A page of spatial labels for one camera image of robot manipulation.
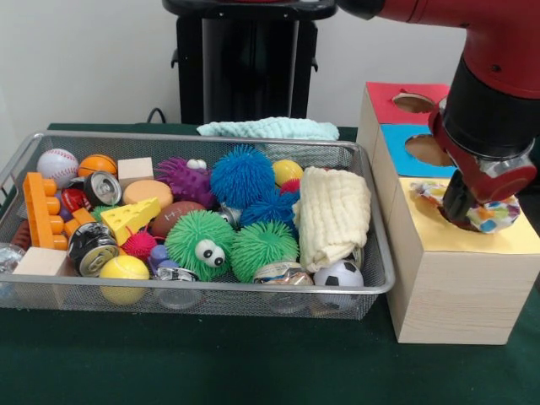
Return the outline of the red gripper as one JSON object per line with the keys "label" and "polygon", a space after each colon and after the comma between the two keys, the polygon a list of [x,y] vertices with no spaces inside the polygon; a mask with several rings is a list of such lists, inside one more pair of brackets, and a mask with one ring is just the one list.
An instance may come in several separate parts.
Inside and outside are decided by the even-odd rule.
{"label": "red gripper", "polygon": [[452,223],[462,223],[473,203],[502,201],[518,193],[537,174],[529,148],[509,158],[490,158],[455,143],[444,127],[442,110],[431,111],[429,129],[457,167],[443,196],[443,210]]}

